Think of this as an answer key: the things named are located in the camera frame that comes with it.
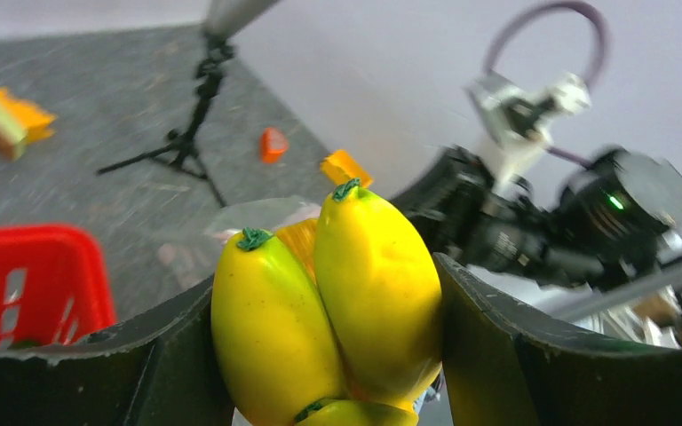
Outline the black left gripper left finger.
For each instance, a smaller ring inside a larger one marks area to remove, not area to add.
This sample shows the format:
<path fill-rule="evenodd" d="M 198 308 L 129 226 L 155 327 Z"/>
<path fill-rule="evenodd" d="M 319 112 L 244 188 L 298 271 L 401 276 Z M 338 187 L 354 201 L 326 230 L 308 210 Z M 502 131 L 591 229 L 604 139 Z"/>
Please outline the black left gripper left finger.
<path fill-rule="evenodd" d="M 0 351 L 0 425 L 228 425 L 205 280 L 69 346 Z"/>

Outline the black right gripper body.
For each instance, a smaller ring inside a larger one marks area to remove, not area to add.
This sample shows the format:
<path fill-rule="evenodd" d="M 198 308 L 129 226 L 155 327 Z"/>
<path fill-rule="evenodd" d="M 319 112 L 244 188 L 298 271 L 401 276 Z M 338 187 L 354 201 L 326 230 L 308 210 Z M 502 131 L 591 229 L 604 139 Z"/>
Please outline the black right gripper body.
<path fill-rule="evenodd" d="M 548 215 L 531 201 L 531 187 L 505 199 L 482 161 L 455 146 L 417 181 L 392 197 L 431 252 L 535 282 L 553 280 Z"/>

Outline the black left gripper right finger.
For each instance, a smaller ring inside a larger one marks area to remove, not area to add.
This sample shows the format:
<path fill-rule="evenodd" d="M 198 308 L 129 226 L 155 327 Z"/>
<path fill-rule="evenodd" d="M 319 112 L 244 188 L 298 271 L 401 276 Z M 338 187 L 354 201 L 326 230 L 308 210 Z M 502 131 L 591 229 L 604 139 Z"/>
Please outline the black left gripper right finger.
<path fill-rule="evenodd" d="M 682 425 L 682 350 L 554 319 L 437 254 L 456 425 Z"/>

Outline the clear zip top bag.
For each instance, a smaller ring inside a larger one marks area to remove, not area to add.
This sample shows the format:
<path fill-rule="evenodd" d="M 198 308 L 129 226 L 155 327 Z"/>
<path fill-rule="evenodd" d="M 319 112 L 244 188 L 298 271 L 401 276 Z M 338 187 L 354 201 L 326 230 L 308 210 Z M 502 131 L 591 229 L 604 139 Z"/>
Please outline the clear zip top bag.
<path fill-rule="evenodd" d="M 226 247 L 256 232 L 268 236 L 289 225 L 319 217 L 321 206 L 298 195 L 247 201 L 226 207 L 189 231 L 171 232 L 157 260 L 184 290 L 210 277 Z"/>

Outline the yellow toy banana bunch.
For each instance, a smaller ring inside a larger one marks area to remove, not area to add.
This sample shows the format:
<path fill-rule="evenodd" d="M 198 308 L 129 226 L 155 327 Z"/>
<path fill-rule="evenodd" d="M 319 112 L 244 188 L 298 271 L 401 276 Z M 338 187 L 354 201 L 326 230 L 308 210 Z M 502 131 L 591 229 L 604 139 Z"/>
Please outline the yellow toy banana bunch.
<path fill-rule="evenodd" d="M 214 352 L 253 425 L 415 425 L 441 371 L 442 295 L 414 226 L 357 179 L 317 219 L 225 248 Z"/>

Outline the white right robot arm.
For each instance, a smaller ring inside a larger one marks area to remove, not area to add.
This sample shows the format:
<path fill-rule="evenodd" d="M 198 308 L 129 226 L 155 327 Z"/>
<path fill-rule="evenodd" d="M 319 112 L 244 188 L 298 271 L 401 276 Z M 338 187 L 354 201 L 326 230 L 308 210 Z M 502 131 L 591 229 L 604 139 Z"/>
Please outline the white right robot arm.
<path fill-rule="evenodd" d="M 530 285 L 609 292 L 682 263 L 682 176 L 668 162 L 613 148 L 570 177 L 552 209 L 513 177 L 504 195 L 478 156 L 442 153 L 393 205 L 426 246 L 464 266 Z"/>

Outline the red plastic shopping basket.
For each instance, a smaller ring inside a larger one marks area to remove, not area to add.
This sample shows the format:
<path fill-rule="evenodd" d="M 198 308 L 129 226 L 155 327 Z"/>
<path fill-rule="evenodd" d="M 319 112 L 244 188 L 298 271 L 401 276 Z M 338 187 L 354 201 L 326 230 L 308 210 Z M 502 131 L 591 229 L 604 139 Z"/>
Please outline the red plastic shopping basket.
<path fill-rule="evenodd" d="M 72 225 L 0 227 L 0 349 L 68 345 L 116 322 L 98 242 Z"/>

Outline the black mini tripod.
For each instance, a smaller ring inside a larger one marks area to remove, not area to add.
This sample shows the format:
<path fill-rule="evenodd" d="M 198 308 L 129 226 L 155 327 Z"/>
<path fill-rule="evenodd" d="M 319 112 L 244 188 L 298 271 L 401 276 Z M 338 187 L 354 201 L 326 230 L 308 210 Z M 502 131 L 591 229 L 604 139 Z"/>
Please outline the black mini tripod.
<path fill-rule="evenodd" d="M 131 158 L 115 162 L 96 170 L 98 176 L 122 169 L 132 164 L 150 160 L 180 174 L 200 179 L 208 184 L 217 205 L 223 208 L 227 202 L 210 176 L 196 144 L 196 135 L 210 111 L 212 100 L 219 94 L 221 83 L 226 76 L 222 66 L 235 57 L 235 48 L 226 38 L 208 36 L 205 53 L 194 71 L 194 79 L 199 82 L 194 95 L 197 101 L 186 128 L 182 131 L 170 130 L 166 143 L 160 148 L 145 151 Z"/>

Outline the orange toy slice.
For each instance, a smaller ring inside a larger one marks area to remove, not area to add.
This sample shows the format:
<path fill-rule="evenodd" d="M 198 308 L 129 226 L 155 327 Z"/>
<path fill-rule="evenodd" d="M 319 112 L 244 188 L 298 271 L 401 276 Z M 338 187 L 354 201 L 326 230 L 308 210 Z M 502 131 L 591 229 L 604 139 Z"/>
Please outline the orange toy slice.
<path fill-rule="evenodd" d="M 261 160 L 264 163 L 277 163 L 289 150 L 289 140 L 275 127 L 265 128 L 260 138 Z"/>

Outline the yellow green toy block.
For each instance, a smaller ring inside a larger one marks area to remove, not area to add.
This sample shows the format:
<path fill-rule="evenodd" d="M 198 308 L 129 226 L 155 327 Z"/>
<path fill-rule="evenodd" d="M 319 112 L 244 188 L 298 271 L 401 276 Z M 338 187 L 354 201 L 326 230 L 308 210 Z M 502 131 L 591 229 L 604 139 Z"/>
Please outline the yellow green toy block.
<path fill-rule="evenodd" d="M 0 87 L 0 154 L 9 161 L 18 160 L 31 144 L 54 134 L 51 125 L 57 118 Z"/>

